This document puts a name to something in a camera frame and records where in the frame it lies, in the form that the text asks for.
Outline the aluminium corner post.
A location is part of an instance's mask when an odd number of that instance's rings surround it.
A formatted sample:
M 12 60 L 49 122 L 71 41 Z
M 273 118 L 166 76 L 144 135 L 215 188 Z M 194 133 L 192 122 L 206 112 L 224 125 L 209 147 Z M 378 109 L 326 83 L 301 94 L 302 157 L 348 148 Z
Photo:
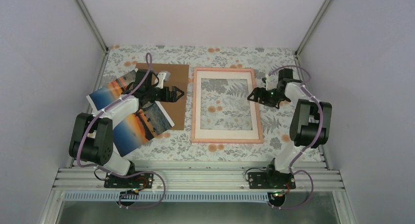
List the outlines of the aluminium corner post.
M 96 25 L 96 23 L 94 22 L 87 6 L 86 3 L 84 2 L 84 0 L 75 0 L 75 3 L 77 4 L 78 8 L 81 11 L 82 16 L 84 17 L 84 19 L 86 20 L 95 40 L 97 41 L 97 43 L 99 44 L 100 48 L 102 49 L 102 51 L 107 54 L 108 53 L 108 46 L 106 45 L 101 33 L 99 32 L 99 29 Z
M 314 31 L 316 30 L 317 26 L 319 25 L 320 21 L 322 20 L 323 16 L 325 15 L 325 13 L 327 12 L 330 4 L 332 3 L 333 0 L 324 0 L 320 6 L 320 8 L 318 9 L 314 19 L 312 20 L 309 28 L 307 29 L 302 41 L 300 42 L 296 52 L 295 52 L 295 56 L 296 59 L 299 59 L 301 56 L 301 53 L 303 52 L 303 50 L 305 49 L 305 47 L 307 46 L 307 43 L 309 42 L 310 38 L 312 37 Z

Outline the aluminium corner post right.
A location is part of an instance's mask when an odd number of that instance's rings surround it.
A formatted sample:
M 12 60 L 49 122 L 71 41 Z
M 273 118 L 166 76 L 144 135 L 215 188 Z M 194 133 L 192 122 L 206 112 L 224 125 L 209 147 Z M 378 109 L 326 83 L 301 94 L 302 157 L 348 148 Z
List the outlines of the aluminium corner post right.
M 318 9 L 314 19 L 312 20 L 309 28 L 307 29 L 302 41 L 300 42 L 296 52 L 295 52 L 295 56 L 296 59 L 299 59 L 301 56 L 301 53 L 303 52 L 303 50 L 305 49 L 305 47 L 307 46 L 307 43 L 309 42 L 310 38 L 312 37 L 314 31 L 316 30 L 317 26 L 319 25 L 320 21 L 322 20 L 323 16 L 325 15 L 325 13 L 327 12 L 330 4 L 332 3 L 333 0 L 324 0 L 320 6 L 320 8 Z

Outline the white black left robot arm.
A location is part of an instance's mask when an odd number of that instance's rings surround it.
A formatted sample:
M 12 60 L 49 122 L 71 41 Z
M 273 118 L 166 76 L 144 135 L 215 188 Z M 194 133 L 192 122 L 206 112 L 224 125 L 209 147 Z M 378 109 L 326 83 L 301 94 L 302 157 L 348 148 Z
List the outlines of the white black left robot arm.
M 176 103 L 184 91 L 165 86 L 169 72 L 151 69 L 134 71 L 135 80 L 121 87 L 119 97 L 92 113 L 80 113 L 69 145 L 69 155 L 78 166 L 113 174 L 123 187 L 136 182 L 133 162 L 122 151 L 145 144 L 175 124 L 161 105 Z

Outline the sunset photo print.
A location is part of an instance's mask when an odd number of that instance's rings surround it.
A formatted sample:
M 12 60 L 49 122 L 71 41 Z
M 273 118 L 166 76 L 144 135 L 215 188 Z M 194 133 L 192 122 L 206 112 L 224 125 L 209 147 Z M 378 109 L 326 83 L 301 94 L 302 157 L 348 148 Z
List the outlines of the sunset photo print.
M 104 109 L 111 103 L 129 94 L 129 87 L 135 81 L 138 69 L 101 87 L 87 96 L 94 112 Z M 124 102 L 110 109 L 113 117 L 113 138 L 118 153 L 124 157 L 153 138 L 172 129 L 174 123 L 161 102 L 148 110 L 140 108 L 139 98 L 131 95 Z

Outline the brown cardboard backing board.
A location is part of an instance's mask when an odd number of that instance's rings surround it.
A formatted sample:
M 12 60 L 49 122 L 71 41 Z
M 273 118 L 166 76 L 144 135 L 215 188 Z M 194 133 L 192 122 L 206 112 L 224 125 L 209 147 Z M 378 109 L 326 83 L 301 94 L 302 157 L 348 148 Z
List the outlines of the brown cardboard backing board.
M 161 102 L 174 123 L 172 130 L 183 130 L 189 65 L 153 64 L 147 77 L 147 64 L 138 63 L 136 68 L 135 81 L 129 87 L 134 89 L 139 83 L 141 86 L 135 92 L 129 92 L 139 98 L 140 108 L 148 110 L 146 104 L 154 107 L 157 101 Z

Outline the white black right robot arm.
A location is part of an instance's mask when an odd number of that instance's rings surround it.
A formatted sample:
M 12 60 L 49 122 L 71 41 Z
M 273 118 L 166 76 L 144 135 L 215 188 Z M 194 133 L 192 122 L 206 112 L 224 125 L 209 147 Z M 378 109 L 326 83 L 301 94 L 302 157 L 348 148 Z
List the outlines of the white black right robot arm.
M 295 105 L 289 128 L 293 145 L 274 160 L 275 170 L 265 175 L 270 188 L 283 184 L 282 172 L 295 175 L 294 166 L 305 152 L 325 145 L 329 139 L 332 105 L 313 95 L 306 88 L 307 81 L 294 78 L 293 68 L 294 65 L 286 65 L 270 71 L 262 78 L 265 86 L 254 88 L 247 97 L 249 101 L 275 109 L 284 101 Z

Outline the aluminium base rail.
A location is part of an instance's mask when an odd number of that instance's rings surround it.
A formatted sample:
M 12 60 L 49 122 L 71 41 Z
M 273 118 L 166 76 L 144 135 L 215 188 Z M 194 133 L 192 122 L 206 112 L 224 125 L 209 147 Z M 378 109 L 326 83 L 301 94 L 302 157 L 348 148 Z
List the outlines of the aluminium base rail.
M 135 161 L 136 170 L 153 171 L 161 175 L 168 191 L 246 192 L 245 170 L 266 167 L 265 161 Z M 344 191 L 338 170 L 328 170 L 324 162 L 300 162 L 295 175 L 296 191 L 309 191 L 313 179 L 315 191 Z M 102 190 L 104 182 L 93 175 L 93 168 L 60 168 L 52 188 L 54 190 Z

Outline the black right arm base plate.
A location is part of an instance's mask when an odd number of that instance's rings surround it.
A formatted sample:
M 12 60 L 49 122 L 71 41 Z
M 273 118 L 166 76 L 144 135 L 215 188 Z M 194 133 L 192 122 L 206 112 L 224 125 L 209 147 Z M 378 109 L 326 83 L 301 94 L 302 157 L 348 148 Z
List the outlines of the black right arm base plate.
M 291 173 L 248 172 L 250 189 L 296 189 L 296 181 Z

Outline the clear acrylic sheet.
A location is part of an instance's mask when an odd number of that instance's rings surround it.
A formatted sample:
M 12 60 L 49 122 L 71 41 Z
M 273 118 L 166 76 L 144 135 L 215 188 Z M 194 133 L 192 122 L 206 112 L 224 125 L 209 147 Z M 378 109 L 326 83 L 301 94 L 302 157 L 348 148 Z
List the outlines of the clear acrylic sheet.
M 251 131 L 251 107 L 246 79 L 201 79 L 202 130 Z

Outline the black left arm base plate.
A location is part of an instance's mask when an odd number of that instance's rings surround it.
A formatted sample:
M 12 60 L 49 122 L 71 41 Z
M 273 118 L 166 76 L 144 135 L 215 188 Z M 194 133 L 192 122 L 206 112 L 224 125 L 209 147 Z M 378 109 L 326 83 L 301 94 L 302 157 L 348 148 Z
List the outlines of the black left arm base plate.
M 145 173 L 132 178 L 120 178 L 114 175 L 107 175 L 104 181 L 104 188 L 122 189 L 143 189 L 152 188 L 154 175 Z

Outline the aluminium corner post left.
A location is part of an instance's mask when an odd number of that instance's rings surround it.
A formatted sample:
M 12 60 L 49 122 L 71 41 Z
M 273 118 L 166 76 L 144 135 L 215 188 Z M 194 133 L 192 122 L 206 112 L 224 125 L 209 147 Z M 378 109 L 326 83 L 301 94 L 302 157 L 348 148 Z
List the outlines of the aluminium corner post left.
M 84 17 L 84 19 L 86 20 L 95 40 L 97 41 L 97 43 L 99 44 L 100 48 L 102 49 L 102 51 L 107 54 L 108 53 L 108 46 L 106 45 L 101 33 L 99 32 L 99 29 L 96 25 L 96 23 L 94 22 L 87 6 L 86 3 L 84 2 L 84 0 L 75 0 L 75 3 L 77 4 L 78 8 L 81 11 L 82 16 Z

